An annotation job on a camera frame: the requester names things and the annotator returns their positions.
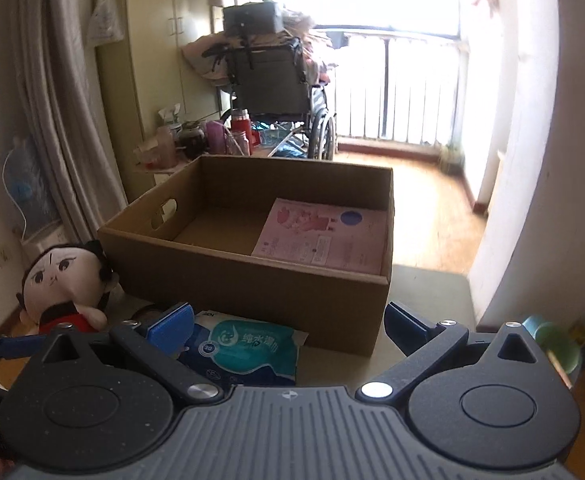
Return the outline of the wheelchair with piled clothes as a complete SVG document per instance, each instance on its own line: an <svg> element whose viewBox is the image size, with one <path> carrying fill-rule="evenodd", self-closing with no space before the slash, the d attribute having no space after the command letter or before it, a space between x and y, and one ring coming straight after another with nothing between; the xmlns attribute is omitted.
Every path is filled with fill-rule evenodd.
<svg viewBox="0 0 585 480"><path fill-rule="evenodd" d="M222 122L247 116L254 132L277 133L270 154L331 160L337 148L335 113L326 87L333 43L309 16L272 1L227 6L222 32L182 48L195 72L225 91Z"/></svg>

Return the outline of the brown cardboard box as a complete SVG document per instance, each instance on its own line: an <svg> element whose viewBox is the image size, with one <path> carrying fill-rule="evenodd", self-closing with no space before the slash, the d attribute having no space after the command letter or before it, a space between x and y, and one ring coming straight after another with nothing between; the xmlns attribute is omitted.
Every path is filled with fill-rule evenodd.
<svg viewBox="0 0 585 480"><path fill-rule="evenodd" d="M252 254L279 198L387 212L381 274ZM393 173L323 160L204 155L98 231L123 289L285 325L312 347L369 356L393 273Z"/></svg>

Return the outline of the water dispenser with blue bottle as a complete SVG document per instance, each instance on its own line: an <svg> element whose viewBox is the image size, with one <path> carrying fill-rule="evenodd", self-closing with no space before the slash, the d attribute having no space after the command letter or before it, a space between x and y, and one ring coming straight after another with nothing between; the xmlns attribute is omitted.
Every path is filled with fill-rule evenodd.
<svg viewBox="0 0 585 480"><path fill-rule="evenodd" d="M24 258L32 262L50 246L68 242L30 136L15 136L2 163L2 185L12 204L12 232Z"/></svg>

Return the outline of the plush doll red shirt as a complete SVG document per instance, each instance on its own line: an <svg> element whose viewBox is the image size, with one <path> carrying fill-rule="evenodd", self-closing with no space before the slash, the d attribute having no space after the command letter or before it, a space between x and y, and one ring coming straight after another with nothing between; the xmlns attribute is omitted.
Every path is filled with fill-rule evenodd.
<svg viewBox="0 0 585 480"><path fill-rule="evenodd" d="M32 334L47 335L67 323L82 333L98 333L118 275L99 240L60 244L42 252L24 272L17 294L20 321Z"/></svg>

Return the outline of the pink booklet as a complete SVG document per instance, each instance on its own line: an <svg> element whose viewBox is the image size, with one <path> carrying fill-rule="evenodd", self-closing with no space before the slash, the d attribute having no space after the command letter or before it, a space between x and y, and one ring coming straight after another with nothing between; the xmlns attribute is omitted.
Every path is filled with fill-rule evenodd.
<svg viewBox="0 0 585 480"><path fill-rule="evenodd" d="M255 257L378 275L388 231L383 210L276 200L252 254Z"/></svg>

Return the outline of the white plastic bag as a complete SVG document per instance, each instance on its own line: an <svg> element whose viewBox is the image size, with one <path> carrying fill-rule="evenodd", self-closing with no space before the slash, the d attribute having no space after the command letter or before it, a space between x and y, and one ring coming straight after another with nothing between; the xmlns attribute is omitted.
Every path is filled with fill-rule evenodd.
<svg viewBox="0 0 585 480"><path fill-rule="evenodd" d="M91 48L124 39L117 0L97 0L88 21L86 44Z"/></svg>

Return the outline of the green cup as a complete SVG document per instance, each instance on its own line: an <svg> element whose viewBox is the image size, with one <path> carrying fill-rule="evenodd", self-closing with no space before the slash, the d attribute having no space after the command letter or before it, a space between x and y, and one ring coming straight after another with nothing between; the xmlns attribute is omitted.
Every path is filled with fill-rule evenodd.
<svg viewBox="0 0 585 480"><path fill-rule="evenodd" d="M525 329L544 352L552 352L558 363L568 375L579 372L581 351L577 342L559 325L540 315L532 315L524 320Z"/></svg>

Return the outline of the beige curtain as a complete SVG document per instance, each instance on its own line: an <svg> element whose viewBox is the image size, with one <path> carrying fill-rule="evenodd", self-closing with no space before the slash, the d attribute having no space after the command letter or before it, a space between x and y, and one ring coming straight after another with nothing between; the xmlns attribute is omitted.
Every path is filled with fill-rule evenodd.
<svg viewBox="0 0 585 480"><path fill-rule="evenodd" d="M72 240L86 242L126 206L105 122L90 0L10 0L17 88L47 185Z"/></svg>

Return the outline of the blue white wet wipes pack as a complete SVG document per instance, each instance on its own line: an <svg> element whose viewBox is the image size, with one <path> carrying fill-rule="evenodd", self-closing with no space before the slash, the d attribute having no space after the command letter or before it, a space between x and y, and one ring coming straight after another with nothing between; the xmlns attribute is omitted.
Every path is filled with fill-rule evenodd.
<svg viewBox="0 0 585 480"><path fill-rule="evenodd" d="M202 311L178 360L225 391L238 385L292 387L307 338L288 326Z"/></svg>

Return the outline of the cluttered side table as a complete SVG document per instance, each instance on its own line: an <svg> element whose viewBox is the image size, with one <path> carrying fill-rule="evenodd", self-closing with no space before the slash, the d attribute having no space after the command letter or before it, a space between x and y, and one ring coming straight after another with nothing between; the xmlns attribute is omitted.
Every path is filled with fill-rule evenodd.
<svg viewBox="0 0 585 480"><path fill-rule="evenodd" d="M238 140L239 131L232 126L230 110L219 119L183 122L174 131L173 146L161 144L166 136L153 136L140 144L133 151L133 169L139 174L175 174L202 155L305 156L307 142L302 139L300 122L254 120L248 143Z"/></svg>

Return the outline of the red thermos bottle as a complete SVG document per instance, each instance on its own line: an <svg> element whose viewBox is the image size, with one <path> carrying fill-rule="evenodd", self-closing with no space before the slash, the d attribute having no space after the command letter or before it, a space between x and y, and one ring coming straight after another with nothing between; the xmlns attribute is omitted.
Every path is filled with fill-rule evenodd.
<svg viewBox="0 0 585 480"><path fill-rule="evenodd" d="M252 125L248 110L245 108L234 108L230 113L230 130L242 131L246 136L250 136Z"/></svg>

